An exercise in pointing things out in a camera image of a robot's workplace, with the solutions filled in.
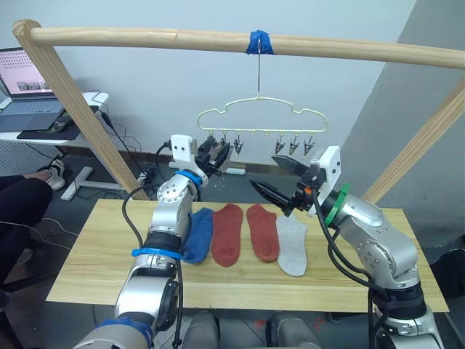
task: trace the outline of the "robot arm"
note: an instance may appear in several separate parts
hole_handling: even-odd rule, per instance
[[[177,317],[182,246],[188,238],[191,206],[209,176],[226,166],[232,148],[210,136],[198,149],[193,138],[171,136],[175,175],[157,191],[156,207],[144,244],[132,252],[135,261],[120,291],[115,319],[90,332],[77,348],[150,349],[157,332]]]
[[[351,244],[370,276],[369,282],[376,287],[371,290],[376,313],[379,318],[386,314],[386,331],[379,337],[379,348],[444,348],[432,311],[424,302],[413,242],[390,225],[376,205],[349,195],[345,186],[339,192],[333,190],[341,173],[339,147],[329,147],[309,167],[287,156],[273,159],[301,177],[293,196],[289,198],[265,182],[251,184],[285,215],[299,209],[313,216],[318,206],[322,228],[339,230]]]

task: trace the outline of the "blue sock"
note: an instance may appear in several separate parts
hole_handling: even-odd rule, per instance
[[[192,215],[192,228],[182,251],[182,260],[197,264],[205,260],[213,235],[213,211],[202,208]]]

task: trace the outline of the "wooden rod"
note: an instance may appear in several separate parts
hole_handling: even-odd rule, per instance
[[[249,33],[152,28],[33,28],[34,42],[52,46],[114,46],[244,53]],[[376,60],[465,69],[465,51],[379,41],[271,35],[277,55]]]
[[[36,45],[31,38],[33,28],[40,28],[40,24],[33,20],[20,20],[13,25],[13,34],[112,175],[126,191],[138,188],[140,184],[87,105],[57,52],[52,46]],[[148,200],[143,191],[134,198]]]
[[[374,204],[378,202],[464,112],[465,78],[462,78],[432,117],[366,191],[363,198]]]

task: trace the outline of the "wooden table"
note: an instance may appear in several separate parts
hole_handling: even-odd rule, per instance
[[[100,199],[74,244],[47,298],[54,302],[114,305],[134,261],[131,250],[137,240],[121,214],[120,200]],[[130,201],[128,214],[141,233],[147,231],[156,201]],[[194,203],[193,211],[222,203]],[[239,261],[223,268],[211,253],[200,265],[183,263],[186,308],[240,308],[270,310],[315,310],[366,312],[367,290],[349,280],[331,264],[326,240],[315,218],[294,211],[308,224],[307,272],[295,278],[285,274],[276,262],[265,263],[255,256],[244,211]],[[263,205],[280,215],[279,208]],[[384,210],[390,222],[412,238],[418,249],[418,268],[426,302],[434,312],[448,311],[425,256],[401,209]],[[347,258],[360,265],[352,247],[342,238],[337,244]]]

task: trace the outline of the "plastic hanger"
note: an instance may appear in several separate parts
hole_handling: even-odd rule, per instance
[[[314,111],[313,109],[309,109],[309,108],[304,108],[300,111],[296,110],[294,108],[294,105],[287,101],[287,100],[280,100],[278,98],[271,98],[271,97],[262,97],[260,96],[260,40],[259,40],[259,51],[258,51],[258,56],[259,56],[259,67],[258,67],[258,88],[257,88],[257,96],[256,97],[252,97],[252,98],[243,98],[241,100],[233,100],[232,102],[229,102],[225,105],[225,109],[223,111],[220,111],[216,108],[212,108],[212,109],[208,109],[206,111],[202,111],[200,114],[198,114],[197,116],[197,126],[198,128],[200,129],[204,129],[206,131],[209,131],[211,134],[214,132],[214,131],[221,131],[221,132],[227,132],[227,131],[232,131],[232,132],[251,132],[252,135],[255,134],[255,132],[264,132],[265,135],[268,135],[269,133],[271,132],[279,132],[280,134],[284,133],[284,132],[291,132],[291,133],[295,133],[295,134],[299,134],[299,133],[303,133],[303,132],[309,132],[309,133],[318,133],[318,132],[324,132],[326,131],[326,129],[328,128],[328,119],[326,118],[326,116],[321,113],[320,111]],[[208,113],[212,113],[212,112],[216,112],[218,113],[219,115],[222,115],[222,114],[226,114],[228,112],[228,108],[231,106],[231,105],[234,105],[234,104],[238,104],[238,103],[247,103],[247,102],[253,102],[253,101],[263,101],[263,100],[269,100],[269,101],[272,101],[272,102],[276,102],[276,103],[282,103],[282,104],[286,104],[289,106],[289,108],[291,108],[291,112],[292,113],[295,113],[295,114],[303,114],[303,113],[312,113],[312,114],[315,114],[319,117],[321,117],[324,122],[325,122],[325,127],[323,129],[241,129],[241,128],[233,128],[233,129],[230,129],[230,128],[218,128],[218,127],[204,127],[201,125],[201,118],[202,116],[208,114]]]

